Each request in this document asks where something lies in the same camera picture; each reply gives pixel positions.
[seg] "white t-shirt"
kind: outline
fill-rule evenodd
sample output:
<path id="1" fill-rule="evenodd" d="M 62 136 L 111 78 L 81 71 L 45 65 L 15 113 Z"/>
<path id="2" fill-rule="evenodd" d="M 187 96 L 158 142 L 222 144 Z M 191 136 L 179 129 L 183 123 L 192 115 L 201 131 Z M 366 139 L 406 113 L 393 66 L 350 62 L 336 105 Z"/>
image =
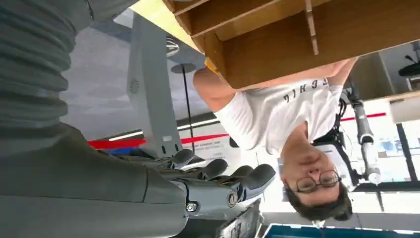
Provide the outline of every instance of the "white t-shirt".
<path id="1" fill-rule="evenodd" d="M 301 123 L 308 123 L 311 142 L 332 129 L 342 89 L 318 78 L 247 90 L 237 92 L 214 114 L 242 149 L 265 148 L 279 156 L 286 139 Z"/>

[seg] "eyeglasses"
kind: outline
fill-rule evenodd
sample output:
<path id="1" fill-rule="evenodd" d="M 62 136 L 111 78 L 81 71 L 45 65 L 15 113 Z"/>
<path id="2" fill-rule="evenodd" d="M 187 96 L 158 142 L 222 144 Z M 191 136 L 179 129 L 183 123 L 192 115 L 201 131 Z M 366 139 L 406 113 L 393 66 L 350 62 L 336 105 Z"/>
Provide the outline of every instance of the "eyeglasses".
<path id="1" fill-rule="evenodd" d="M 319 186 L 334 187 L 340 181 L 341 178 L 338 173 L 334 170 L 329 170 L 319 174 L 319 183 L 317 183 L 312 177 L 299 179 L 296 182 L 296 192 L 311 193 L 316 191 Z"/>

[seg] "metal screw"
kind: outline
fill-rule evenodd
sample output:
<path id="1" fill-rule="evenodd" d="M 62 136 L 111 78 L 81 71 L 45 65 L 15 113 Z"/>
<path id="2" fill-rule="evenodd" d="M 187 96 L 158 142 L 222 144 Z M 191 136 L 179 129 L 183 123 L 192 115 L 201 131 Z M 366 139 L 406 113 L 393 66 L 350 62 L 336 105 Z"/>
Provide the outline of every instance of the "metal screw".
<path id="1" fill-rule="evenodd" d="M 187 203 L 187 211 L 195 212 L 197 209 L 197 205 L 193 202 Z"/>

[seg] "dark hair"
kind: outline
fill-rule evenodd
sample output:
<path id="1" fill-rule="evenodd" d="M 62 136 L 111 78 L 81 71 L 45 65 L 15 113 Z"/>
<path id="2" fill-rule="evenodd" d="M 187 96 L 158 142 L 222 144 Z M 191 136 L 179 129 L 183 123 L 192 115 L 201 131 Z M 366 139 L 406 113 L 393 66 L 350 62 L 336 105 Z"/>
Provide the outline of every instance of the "dark hair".
<path id="1" fill-rule="evenodd" d="M 286 188 L 286 196 L 295 210 L 303 218 L 310 221 L 323 221 L 331 217 L 337 221 L 346 221 L 353 214 L 352 203 L 349 199 L 347 189 L 342 182 L 339 183 L 338 199 L 334 202 L 318 206 L 307 206 L 300 202 L 300 199 L 289 188 Z"/>

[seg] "wooden shelf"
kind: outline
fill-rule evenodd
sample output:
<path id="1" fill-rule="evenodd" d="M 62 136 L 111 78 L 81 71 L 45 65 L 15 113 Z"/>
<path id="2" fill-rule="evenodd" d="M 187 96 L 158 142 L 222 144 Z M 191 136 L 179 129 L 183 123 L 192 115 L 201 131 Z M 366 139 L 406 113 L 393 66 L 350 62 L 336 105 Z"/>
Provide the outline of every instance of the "wooden shelf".
<path id="1" fill-rule="evenodd" d="M 143 1 L 164 1 L 234 88 L 420 39 L 419 0 Z"/>

